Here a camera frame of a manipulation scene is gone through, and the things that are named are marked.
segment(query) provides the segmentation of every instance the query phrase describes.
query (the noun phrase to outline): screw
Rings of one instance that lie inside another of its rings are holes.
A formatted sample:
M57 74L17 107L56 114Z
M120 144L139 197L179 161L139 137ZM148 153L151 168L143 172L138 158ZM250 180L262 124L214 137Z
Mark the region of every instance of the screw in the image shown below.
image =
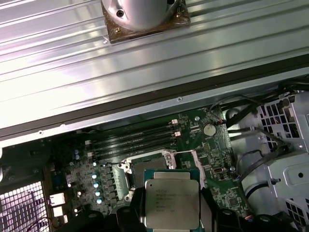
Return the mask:
M231 172L234 172L234 171L236 171L236 168L235 168L234 166L231 166L231 167L230 167L230 171L231 171Z
M117 17L119 17L119 18L121 18L122 16L124 16L124 11L122 11L122 10L119 10L119 11L117 11L117 13L116 13L116 15L117 15Z
M14 180L15 179L15 176L14 175L10 175L9 177L8 177L8 180Z
M261 216L260 219L264 222L270 222L270 219L266 216Z
M227 210L227 209L225 209L225 210L223 211L223 213L224 213L225 215L231 215L231 214L232 214L232 212L229 211L229 210Z

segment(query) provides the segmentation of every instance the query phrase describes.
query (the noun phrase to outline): capacitor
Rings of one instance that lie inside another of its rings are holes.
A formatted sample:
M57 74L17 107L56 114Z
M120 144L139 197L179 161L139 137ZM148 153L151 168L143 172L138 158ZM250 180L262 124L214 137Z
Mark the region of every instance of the capacitor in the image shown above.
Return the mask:
M101 195L101 193L102 193L102 191L101 191L101 190L97 190L97 191L95 192L95 195L98 197L98 196L100 196L100 195Z
M216 134L217 129L213 124L206 124L203 128L203 133L206 136L212 137Z
M97 178L97 174L96 174L96 173L93 173L93 174L91 175L91 178L92 178L92 179L96 179L96 178Z
M70 182L70 183L68 183L68 187L69 187L69 188L71 188L71 187L73 187L73 186L75 186L75 185L76 185L75 182Z
M99 186L98 182L93 183L93 187L98 188L98 186Z
M81 195L83 195L85 193L85 190L83 190L83 189L81 189L81 190L78 190L77 191L77 196L81 196Z
M78 207L76 207L75 209L74 209L74 212L75 213L78 213L78 212L80 212L82 210L82 207L81 206L78 206Z
M101 204L102 202L103 202L103 200L102 200L101 197L97 199L97 204Z

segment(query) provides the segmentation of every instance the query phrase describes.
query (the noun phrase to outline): chip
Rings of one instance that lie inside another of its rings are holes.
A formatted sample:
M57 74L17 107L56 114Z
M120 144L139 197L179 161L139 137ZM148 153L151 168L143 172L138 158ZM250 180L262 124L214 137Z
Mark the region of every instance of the chip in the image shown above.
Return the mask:
M147 228L193 230L199 227L199 184L196 180L149 179L145 185Z
M238 201L237 201L236 198L231 198L228 201L229 201L231 207L238 205Z

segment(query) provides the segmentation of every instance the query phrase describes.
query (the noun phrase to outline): mesh vent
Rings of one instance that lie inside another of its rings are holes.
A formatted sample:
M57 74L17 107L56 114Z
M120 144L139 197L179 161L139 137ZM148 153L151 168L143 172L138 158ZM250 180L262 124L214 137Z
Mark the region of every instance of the mesh vent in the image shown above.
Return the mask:
M306 225L304 212L301 208L297 207L296 205L293 205L289 202L285 202L286 207L288 209L288 213L290 217L294 218L297 222L299 222L302 226Z
M289 99L277 100L261 106L259 109L261 124L265 131L282 139L300 138L298 125ZM277 142L267 137L271 151L277 148Z
M41 182L0 195L0 231L26 232L33 222L46 217ZM48 221L40 220L30 232L49 232Z

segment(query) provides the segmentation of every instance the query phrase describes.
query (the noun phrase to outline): metal bracket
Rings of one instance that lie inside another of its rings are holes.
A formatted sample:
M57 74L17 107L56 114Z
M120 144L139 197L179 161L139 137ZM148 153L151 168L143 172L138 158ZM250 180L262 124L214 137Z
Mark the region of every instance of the metal bracket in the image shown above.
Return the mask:
M133 194L134 194L135 188L131 188L129 193L125 196L125 201L126 202L131 202Z
M164 157L166 165L168 166L169 169L175 169L176 168L176 160L175 160L175 157L174 157L174 154L176 154L176 151L175 150L166 150L166 149L153 151L153 152L149 152L149 153L145 153L145 154L141 154L141 155L137 155L137 156L128 157L128 158L124 159L123 161L121 161L117 165L117 167L120 168L120 169L123 169L125 173L132 174L131 164L132 164L133 160L140 159L140 158L147 157L147 156L152 156L152 155L159 154L159 153L161 153L162 156Z

